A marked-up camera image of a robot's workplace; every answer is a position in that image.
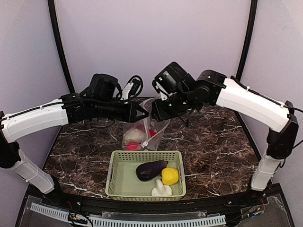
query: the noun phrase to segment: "black pole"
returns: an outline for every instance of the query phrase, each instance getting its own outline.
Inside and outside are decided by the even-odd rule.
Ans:
[[[74,93],[75,88],[74,88],[74,85],[72,84],[71,74],[70,74],[70,71],[68,70],[67,61],[66,61],[65,54],[64,54],[64,49],[63,49],[63,45],[62,45],[62,41],[61,41],[54,0],[48,0],[48,9],[49,9],[49,15],[51,17],[51,22],[52,22],[52,27],[53,27],[53,35],[55,37],[57,51],[59,54],[64,77],[65,77],[65,80],[66,80],[70,93]]]
[[[236,74],[236,79],[239,81],[241,80],[246,58],[247,58],[247,54],[248,54],[248,50],[250,48],[250,40],[251,40],[252,31],[253,31],[254,23],[255,23],[256,12],[257,12],[257,3],[258,3],[258,0],[251,0],[250,15],[249,15],[248,24],[247,24],[243,50],[242,50],[242,54],[241,54],[241,58],[240,58],[240,62],[239,62],[239,66],[238,66],[238,70],[237,70],[237,74]]]

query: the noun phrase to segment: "white vent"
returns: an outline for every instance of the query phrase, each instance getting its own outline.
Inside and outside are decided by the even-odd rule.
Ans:
[[[30,208],[32,211],[39,214],[60,220],[63,222],[69,222],[67,220],[68,212],[63,210],[56,210],[53,208],[45,207],[36,203],[32,203]],[[110,220],[104,218],[89,218],[94,227],[212,227],[226,224],[225,215],[211,217],[211,218],[200,218],[193,220],[184,221],[120,221]],[[91,226],[90,223],[87,225],[78,224],[79,226]]]

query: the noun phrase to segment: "white wall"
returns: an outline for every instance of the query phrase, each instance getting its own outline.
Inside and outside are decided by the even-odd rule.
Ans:
[[[303,108],[303,2],[258,1],[254,32],[242,82],[274,99],[292,101]],[[303,114],[297,141],[303,139]],[[248,117],[244,120],[260,151],[266,149],[268,128]],[[273,178],[280,182],[295,226],[303,226],[303,145],[293,150],[286,165]]]
[[[14,113],[68,93],[46,0],[1,1],[0,110]],[[42,167],[58,132],[52,128],[19,140]],[[0,225],[15,226],[27,183],[0,169]]]
[[[250,10],[250,0],[56,2],[76,91],[94,73],[122,86],[138,74],[142,96],[155,95],[152,79],[172,61],[195,78],[205,69],[235,74]]]

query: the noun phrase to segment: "basket handle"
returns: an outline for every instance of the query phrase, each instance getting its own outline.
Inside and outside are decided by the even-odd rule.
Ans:
[[[185,173],[183,163],[180,163],[181,181],[185,181]]]
[[[108,167],[108,173],[107,173],[107,179],[108,179],[109,181],[112,180],[112,172],[113,172],[113,164],[110,163],[110,164],[109,164],[109,167]]]

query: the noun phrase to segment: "yellow bell pepper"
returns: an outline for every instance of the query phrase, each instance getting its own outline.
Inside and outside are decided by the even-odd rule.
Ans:
[[[179,181],[179,171],[174,168],[164,168],[162,170],[162,182],[164,185],[173,185]]]

